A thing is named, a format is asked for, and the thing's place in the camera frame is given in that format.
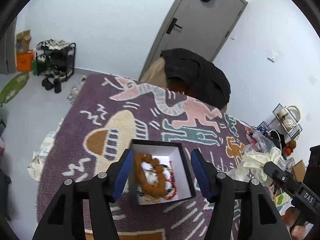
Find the white wall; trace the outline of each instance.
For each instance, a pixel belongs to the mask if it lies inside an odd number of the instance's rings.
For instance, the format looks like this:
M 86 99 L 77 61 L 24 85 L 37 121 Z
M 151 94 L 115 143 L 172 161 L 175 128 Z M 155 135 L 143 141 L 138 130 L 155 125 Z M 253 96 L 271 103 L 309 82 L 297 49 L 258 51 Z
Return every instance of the white wall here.
M 77 68 L 138 79 L 173 2 L 31 0 L 17 24 L 31 29 L 31 47 L 46 39 L 76 42 Z
M 280 55 L 275 63 L 267 60 L 270 50 Z M 292 156 L 307 165 L 309 148 L 320 144 L 320 39 L 296 5 L 251 0 L 214 64 L 230 82 L 227 113 L 236 118 L 257 126 L 272 120 L 279 103 L 301 108 L 303 131 Z

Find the brown beaded bracelet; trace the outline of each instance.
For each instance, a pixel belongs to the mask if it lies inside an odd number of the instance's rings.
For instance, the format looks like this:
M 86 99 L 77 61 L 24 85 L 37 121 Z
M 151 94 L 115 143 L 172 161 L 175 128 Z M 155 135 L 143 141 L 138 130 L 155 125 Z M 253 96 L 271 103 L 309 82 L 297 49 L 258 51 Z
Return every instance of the brown beaded bracelet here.
M 155 168 L 158 182 L 154 182 L 153 185 L 147 182 L 146 175 L 141 167 L 141 163 L 150 163 Z M 163 166 L 159 164 L 157 158 L 152 158 L 150 153 L 144 155 L 143 153 L 134 154 L 134 171 L 136 173 L 137 180 L 140 184 L 141 190 L 144 194 L 150 195 L 154 198 L 164 197 L 168 191 L 165 189 L 166 177 L 163 174 Z

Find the metal screw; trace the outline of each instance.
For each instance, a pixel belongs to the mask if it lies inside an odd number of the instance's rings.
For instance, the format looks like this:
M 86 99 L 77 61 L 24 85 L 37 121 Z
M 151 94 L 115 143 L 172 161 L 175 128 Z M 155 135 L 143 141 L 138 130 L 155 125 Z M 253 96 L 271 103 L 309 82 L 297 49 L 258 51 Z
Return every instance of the metal screw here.
M 66 179 L 65 181 L 64 181 L 64 184 L 65 185 L 70 185 L 72 183 L 72 179 Z
M 224 179 L 226 175 L 223 172 L 218 172 L 217 177 L 220 179 Z
M 253 185 L 256 185 L 256 186 L 257 186 L 257 185 L 259 185 L 260 182 L 259 182 L 257 179 L 252 179 L 252 180 L 251 180 L 251 183 L 252 183 Z
M 100 179 L 104 179 L 106 176 L 107 176 L 107 174 L 106 174 L 105 172 L 100 172 L 100 173 L 98 174 L 98 177 L 99 177 Z

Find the black box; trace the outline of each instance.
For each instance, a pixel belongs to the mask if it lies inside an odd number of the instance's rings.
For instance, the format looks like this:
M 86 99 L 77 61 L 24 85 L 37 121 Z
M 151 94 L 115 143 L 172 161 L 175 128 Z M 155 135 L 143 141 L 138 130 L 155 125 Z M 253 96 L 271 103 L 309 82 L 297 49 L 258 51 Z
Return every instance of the black box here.
M 134 174 L 134 168 L 132 168 L 132 172 L 129 176 L 129 192 L 131 199 L 135 204 L 148 205 L 178 202 L 196 196 L 196 191 L 193 186 L 190 170 L 181 143 L 133 139 L 131 141 L 130 149 L 133 151 L 133 154 L 150 153 L 153 158 L 159 159 L 160 164 L 169 165 L 169 161 L 172 161 L 172 169 L 177 188 L 176 195 L 170 200 L 165 200 L 164 198 L 160 198 L 159 200 L 145 200 L 145 197 L 140 196 L 138 193 L 139 183 Z

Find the patterned tablecloth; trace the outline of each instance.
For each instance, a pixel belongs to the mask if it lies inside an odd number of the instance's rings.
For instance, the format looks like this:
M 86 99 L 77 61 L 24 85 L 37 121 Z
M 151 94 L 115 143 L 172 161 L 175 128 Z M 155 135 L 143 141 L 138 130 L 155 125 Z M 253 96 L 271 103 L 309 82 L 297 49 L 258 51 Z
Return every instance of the patterned tablecloth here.
M 220 171 L 235 168 L 249 144 L 245 127 L 194 98 L 149 84 L 96 74 L 88 77 L 47 157 L 38 191 L 37 218 L 66 178 L 90 179 L 117 161 L 133 138 L 182 143 L 196 189 L 196 197 L 177 203 L 132 206 L 128 184 L 111 206 L 118 232 L 155 230 L 166 239 L 203 239 L 213 205 L 201 195 L 190 164 L 198 148 Z M 239 226 L 235 201 L 233 239 Z M 85 228 L 91 229 L 88 205 Z

